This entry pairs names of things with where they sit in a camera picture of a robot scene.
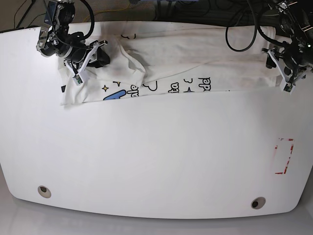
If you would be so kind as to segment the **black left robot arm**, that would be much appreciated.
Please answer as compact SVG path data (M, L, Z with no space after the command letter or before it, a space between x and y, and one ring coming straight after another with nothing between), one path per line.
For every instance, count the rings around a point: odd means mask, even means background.
M259 34L270 44L270 49L262 49L267 56L266 67L277 68L282 76L280 89L292 93L296 81L306 78L313 71L313 2L311 0L273 0L257 15L276 8L281 29L291 42L279 42L268 37L258 26Z

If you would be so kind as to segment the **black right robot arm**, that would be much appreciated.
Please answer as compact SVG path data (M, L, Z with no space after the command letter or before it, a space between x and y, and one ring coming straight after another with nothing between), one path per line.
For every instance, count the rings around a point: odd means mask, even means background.
M75 17L74 2L70 0L50 0L44 2L46 9L45 25L40 29L36 49L44 57L56 55L63 59L72 79L77 85L88 80L87 67L102 68L110 63L110 57L101 49L107 41L94 41L86 45L95 27L94 13L87 1L81 1L88 9L91 19L87 34L75 32L70 34L69 24Z

